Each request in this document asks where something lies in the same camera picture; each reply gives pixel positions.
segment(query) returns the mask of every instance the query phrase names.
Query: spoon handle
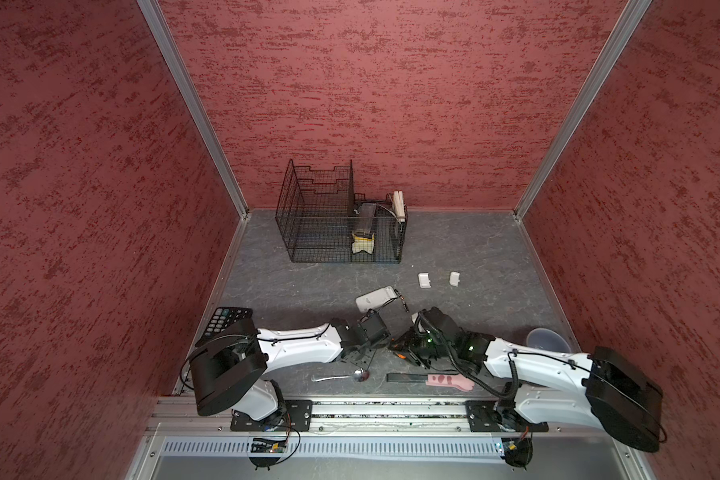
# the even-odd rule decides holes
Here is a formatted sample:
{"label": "spoon handle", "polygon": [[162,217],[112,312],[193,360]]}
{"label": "spoon handle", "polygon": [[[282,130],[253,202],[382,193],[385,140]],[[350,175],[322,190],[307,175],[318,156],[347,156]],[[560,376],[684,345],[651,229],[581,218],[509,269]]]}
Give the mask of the spoon handle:
{"label": "spoon handle", "polygon": [[340,376],[324,376],[324,377],[316,377],[312,376],[313,382],[322,382],[323,380],[333,380],[333,379],[348,379],[351,375],[340,375]]}

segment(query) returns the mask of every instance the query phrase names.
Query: white power bank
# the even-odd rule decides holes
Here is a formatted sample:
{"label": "white power bank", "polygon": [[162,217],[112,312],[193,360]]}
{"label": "white power bank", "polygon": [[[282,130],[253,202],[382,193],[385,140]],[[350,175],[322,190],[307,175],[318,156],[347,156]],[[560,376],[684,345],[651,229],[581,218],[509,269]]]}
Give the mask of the white power bank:
{"label": "white power bank", "polygon": [[397,298],[398,294],[394,292],[394,288],[391,286],[385,286],[378,290],[374,290],[371,293],[366,293],[363,296],[359,296],[355,299],[355,303],[358,306],[360,313],[365,313],[368,309],[376,310],[380,306],[389,302],[393,298]]}

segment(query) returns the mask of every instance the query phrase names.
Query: pink handle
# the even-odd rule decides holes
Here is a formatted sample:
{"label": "pink handle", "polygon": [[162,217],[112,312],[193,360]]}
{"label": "pink handle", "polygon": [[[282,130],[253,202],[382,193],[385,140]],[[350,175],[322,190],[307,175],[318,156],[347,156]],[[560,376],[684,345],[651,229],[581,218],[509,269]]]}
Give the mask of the pink handle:
{"label": "pink handle", "polygon": [[430,375],[427,377],[429,386],[452,386],[462,392],[470,392],[474,382],[463,375]]}

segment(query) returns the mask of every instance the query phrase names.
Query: translucent plastic bowl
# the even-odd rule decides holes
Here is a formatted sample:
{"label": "translucent plastic bowl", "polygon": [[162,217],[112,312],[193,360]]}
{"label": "translucent plastic bowl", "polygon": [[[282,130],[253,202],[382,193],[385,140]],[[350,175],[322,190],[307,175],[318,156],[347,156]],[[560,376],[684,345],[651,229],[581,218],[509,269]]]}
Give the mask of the translucent plastic bowl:
{"label": "translucent plastic bowl", "polygon": [[571,353],[570,345],[562,336],[549,329],[533,329],[525,337],[525,345],[548,352]]}

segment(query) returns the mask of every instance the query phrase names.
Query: wire basket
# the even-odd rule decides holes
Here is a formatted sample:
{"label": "wire basket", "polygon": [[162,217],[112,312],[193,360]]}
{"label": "wire basket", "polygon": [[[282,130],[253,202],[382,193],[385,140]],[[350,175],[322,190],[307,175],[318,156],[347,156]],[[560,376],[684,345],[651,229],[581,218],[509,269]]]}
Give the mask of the wire basket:
{"label": "wire basket", "polygon": [[[358,213],[360,209],[365,217]],[[384,201],[370,201],[355,194],[351,163],[314,170],[297,167],[291,160],[276,219],[291,262],[399,264],[408,209],[397,218],[391,195]]]}

